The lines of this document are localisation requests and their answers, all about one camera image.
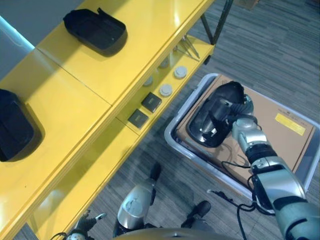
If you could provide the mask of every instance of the shelf surface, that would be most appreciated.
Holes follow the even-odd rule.
[[[158,67],[157,70],[152,74],[152,84],[149,86],[142,86],[137,91],[135,96],[130,100],[130,102],[128,102],[127,105],[118,114],[117,118],[138,135],[142,134],[146,129],[149,129],[152,126],[154,120],[156,120],[160,116],[159,112],[162,112],[163,108],[165,108],[175,98],[175,95],[188,82],[190,77],[196,72],[201,63],[207,58],[208,55],[212,53],[212,45],[207,44],[192,36],[188,36],[188,38],[200,55],[199,61],[188,57],[186,54],[181,53],[180,51],[171,51],[169,55],[170,65],[166,68]],[[183,50],[180,43],[178,44],[178,49]],[[174,77],[174,70],[179,66],[184,66],[187,68],[187,75],[183,79],[177,79]],[[172,86],[172,94],[170,96],[164,97],[160,94],[160,87],[164,84],[170,84]],[[150,112],[148,109],[141,105],[141,102],[149,92],[152,92],[162,100],[162,103],[154,113]],[[149,117],[149,119],[141,128],[137,128],[135,125],[128,121],[128,118],[136,109],[139,109]]]
[[[67,232],[125,160],[138,135],[114,119],[30,216],[40,240]]]
[[[212,53],[212,45],[193,37],[190,37],[190,40],[198,50],[200,60],[195,61],[179,52],[172,53],[171,67],[160,69],[153,75],[152,85],[140,88],[131,99],[130,104],[108,125],[107,129],[29,218],[29,226],[40,240],[50,239],[55,233],[68,232],[71,229],[161,116],[174,96]],[[181,80],[174,79],[172,76],[174,67],[179,64],[188,67],[189,70],[187,76]],[[137,129],[126,121],[132,109],[140,105],[146,94],[150,91],[157,93],[160,85],[168,83],[173,83],[172,95],[167,98],[161,97],[161,106],[152,115],[149,114],[149,121],[142,129]]]
[[[12,239],[75,162],[74,148],[110,105],[37,49],[0,88],[25,103],[43,135],[29,156],[0,164],[0,239]]]
[[[63,22],[37,48],[110,105],[124,106],[128,92],[139,89],[213,1],[87,0],[78,9],[101,8],[126,25],[128,37],[118,53],[96,53],[69,34]]]

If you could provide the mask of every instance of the yellow label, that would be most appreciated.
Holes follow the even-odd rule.
[[[287,118],[286,116],[283,116],[282,114],[278,113],[275,116],[275,120],[278,123],[281,123],[282,125],[286,126],[287,128],[295,131],[297,134],[303,136],[305,133],[305,128],[300,126],[298,123],[292,121],[290,118]]]

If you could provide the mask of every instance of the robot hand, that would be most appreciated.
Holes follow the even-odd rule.
[[[88,231],[93,228],[93,226],[97,223],[97,220],[101,220],[107,214],[104,212],[94,218],[88,219],[89,213],[90,210],[87,210],[83,214],[66,240],[93,240],[92,237],[88,236]]]

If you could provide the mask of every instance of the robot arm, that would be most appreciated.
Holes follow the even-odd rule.
[[[277,156],[252,116],[232,125],[232,137],[251,164],[254,192],[262,207],[274,210],[286,240],[320,239],[319,209],[308,203],[298,178]]]

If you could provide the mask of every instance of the gray carpet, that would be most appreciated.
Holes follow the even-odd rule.
[[[212,29],[223,5],[223,0],[217,0],[206,13]],[[170,149],[164,130],[208,73],[227,75],[319,122],[319,26],[319,8],[312,0],[260,0],[252,11],[234,5],[209,64],[199,69],[91,205],[93,215],[107,212],[108,217],[101,220],[90,235],[97,240],[112,237],[122,200],[147,178],[152,165],[158,161],[163,170],[148,222],[179,227],[194,204],[208,200],[212,208],[205,216],[207,222],[217,233],[241,239],[236,208],[216,195],[207,194],[206,190],[222,190],[236,203],[249,202]],[[200,21],[190,33],[208,41]],[[307,199],[317,205],[320,204],[319,171],[318,165],[307,193]],[[257,211],[240,215],[249,240],[282,239],[274,217]],[[36,238],[25,225],[15,239]]]

